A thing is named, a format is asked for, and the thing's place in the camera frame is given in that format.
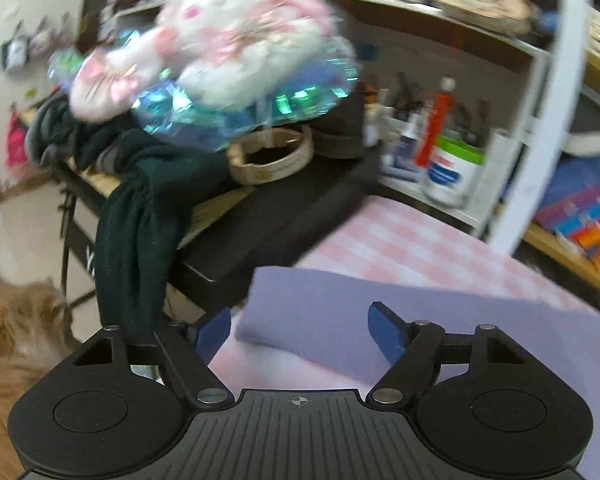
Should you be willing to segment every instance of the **pink and white plush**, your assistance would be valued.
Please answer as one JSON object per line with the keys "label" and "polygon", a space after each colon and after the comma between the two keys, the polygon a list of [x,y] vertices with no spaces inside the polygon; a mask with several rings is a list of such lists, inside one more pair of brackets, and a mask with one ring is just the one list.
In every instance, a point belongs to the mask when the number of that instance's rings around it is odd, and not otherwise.
{"label": "pink and white plush", "polygon": [[72,109],[84,120],[110,119],[170,68],[191,99],[243,110],[335,34],[321,0],[167,0],[156,26],[131,47],[96,51],[86,60],[72,87]]}

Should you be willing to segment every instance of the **ribbed black surface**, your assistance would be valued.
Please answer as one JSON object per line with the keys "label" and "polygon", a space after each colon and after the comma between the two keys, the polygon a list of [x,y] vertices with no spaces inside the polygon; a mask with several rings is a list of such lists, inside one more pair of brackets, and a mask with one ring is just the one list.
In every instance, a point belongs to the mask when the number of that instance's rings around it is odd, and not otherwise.
{"label": "ribbed black surface", "polygon": [[352,391],[251,390],[231,409],[198,415],[176,447],[120,480],[478,478],[428,451],[403,416],[366,408]]}

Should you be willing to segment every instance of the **hanging bag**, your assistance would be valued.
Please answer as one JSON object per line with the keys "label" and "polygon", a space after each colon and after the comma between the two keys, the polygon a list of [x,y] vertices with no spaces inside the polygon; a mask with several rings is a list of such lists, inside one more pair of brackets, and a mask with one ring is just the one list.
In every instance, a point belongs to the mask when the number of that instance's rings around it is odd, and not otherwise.
{"label": "hanging bag", "polygon": [[65,12],[62,15],[62,23],[60,25],[60,32],[56,38],[57,48],[70,48],[74,46],[75,35],[74,26],[71,19],[71,13]]}
{"label": "hanging bag", "polygon": [[11,105],[11,116],[7,130],[6,165],[14,176],[21,176],[29,169],[29,159],[24,147],[27,131],[18,118],[15,103]]}
{"label": "hanging bag", "polygon": [[2,68],[5,72],[22,70],[29,62],[29,37],[24,33],[24,22],[20,20],[9,41],[1,46]]}
{"label": "hanging bag", "polygon": [[51,55],[56,45],[56,31],[45,16],[40,20],[38,28],[29,41],[29,57],[41,59]]}

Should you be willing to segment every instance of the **green lid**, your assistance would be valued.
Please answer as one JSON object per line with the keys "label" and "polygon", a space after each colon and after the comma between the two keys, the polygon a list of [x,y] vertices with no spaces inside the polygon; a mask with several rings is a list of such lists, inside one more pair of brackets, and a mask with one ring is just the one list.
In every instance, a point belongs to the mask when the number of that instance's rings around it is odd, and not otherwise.
{"label": "green lid", "polygon": [[478,150],[478,148],[469,146],[467,143],[462,142],[462,140],[449,139],[440,135],[438,140],[436,140],[436,146],[442,151],[457,158],[462,158],[462,160],[466,160],[472,164],[481,166],[484,163],[484,152]]}

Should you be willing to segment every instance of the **purple mat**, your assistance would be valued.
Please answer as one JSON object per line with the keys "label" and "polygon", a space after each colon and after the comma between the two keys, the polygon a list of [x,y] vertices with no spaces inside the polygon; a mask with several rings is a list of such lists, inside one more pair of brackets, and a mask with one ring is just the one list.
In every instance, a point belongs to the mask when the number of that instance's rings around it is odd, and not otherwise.
{"label": "purple mat", "polygon": [[[366,282],[321,270],[257,269],[236,338],[282,348],[373,384],[388,362],[366,328],[373,301],[405,320],[429,319],[448,332],[498,325],[576,390],[594,414],[594,434],[578,470],[600,480],[600,316],[528,301]],[[453,375],[443,367],[441,378]]]}

